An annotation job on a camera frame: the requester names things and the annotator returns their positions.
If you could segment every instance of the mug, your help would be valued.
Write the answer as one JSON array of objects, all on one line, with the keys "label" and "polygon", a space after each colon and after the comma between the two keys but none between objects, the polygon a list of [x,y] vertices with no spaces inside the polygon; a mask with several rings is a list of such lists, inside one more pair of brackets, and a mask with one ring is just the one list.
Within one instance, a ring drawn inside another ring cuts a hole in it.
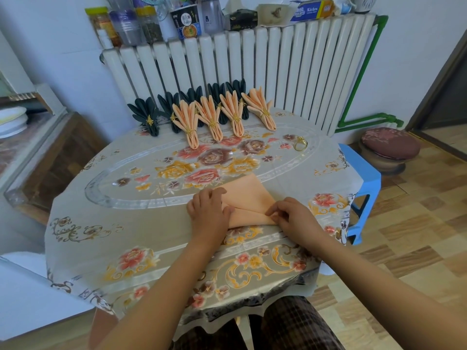
[{"label": "mug", "polygon": [[348,0],[352,4],[355,13],[368,13],[377,0]]}]

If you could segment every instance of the white radiator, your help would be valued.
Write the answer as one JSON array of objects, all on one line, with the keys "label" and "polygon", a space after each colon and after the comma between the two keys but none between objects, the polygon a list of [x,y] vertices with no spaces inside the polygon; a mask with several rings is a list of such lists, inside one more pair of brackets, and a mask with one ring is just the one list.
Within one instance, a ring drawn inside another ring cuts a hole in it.
[{"label": "white radiator", "polygon": [[347,102],[375,15],[346,15],[285,28],[247,29],[104,50],[126,103],[245,79],[266,101],[333,135]]}]

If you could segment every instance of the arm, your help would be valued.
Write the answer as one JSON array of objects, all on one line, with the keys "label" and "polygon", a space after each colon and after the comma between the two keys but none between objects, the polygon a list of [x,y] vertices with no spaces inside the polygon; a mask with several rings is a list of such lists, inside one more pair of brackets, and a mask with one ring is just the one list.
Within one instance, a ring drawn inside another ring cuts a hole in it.
[{"label": "arm", "polygon": [[323,259],[404,349],[467,349],[467,323],[423,293],[327,236],[307,207],[293,198],[271,215],[293,241]]},{"label": "arm", "polygon": [[224,240],[232,209],[222,211],[224,188],[204,189],[187,205],[192,239],[148,293],[102,341],[99,350],[166,350],[192,289]]}]

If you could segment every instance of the hand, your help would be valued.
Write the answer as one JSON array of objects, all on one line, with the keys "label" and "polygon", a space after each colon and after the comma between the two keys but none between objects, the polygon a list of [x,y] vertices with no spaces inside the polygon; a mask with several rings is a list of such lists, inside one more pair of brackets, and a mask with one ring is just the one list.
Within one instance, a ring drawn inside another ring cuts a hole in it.
[{"label": "hand", "polygon": [[203,189],[186,205],[191,217],[192,240],[199,246],[209,247],[211,255],[216,252],[227,234],[231,213],[227,206],[222,210],[221,196],[224,188]]},{"label": "hand", "polygon": [[327,237],[312,212],[297,199],[287,197],[277,201],[266,212],[292,241],[318,255],[324,237]]}]

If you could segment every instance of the floral tablecloth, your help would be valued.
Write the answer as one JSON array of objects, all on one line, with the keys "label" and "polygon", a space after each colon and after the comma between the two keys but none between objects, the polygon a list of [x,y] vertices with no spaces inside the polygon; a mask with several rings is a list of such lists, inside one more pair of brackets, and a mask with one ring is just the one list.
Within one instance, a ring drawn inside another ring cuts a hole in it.
[{"label": "floral tablecloth", "polygon": [[[190,240],[185,204],[192,195],[250,173],[275,199],[294,196],[306,204],[345,243],[362,179],[337,143],[310,122],[286,111],[272,115],[277,131],[252,115],[242,138],[224,125],[220,143],[199,128],[196,150],[167,125],[157,138],[136,129],[107,146],[54,200],[45,234],[52,286],[122,318]],[[300,152],[297,136],[308,142]],[[180,324],[262,304],[292,284],[313,286],[319,265],[278,226],[231,229]]]}]

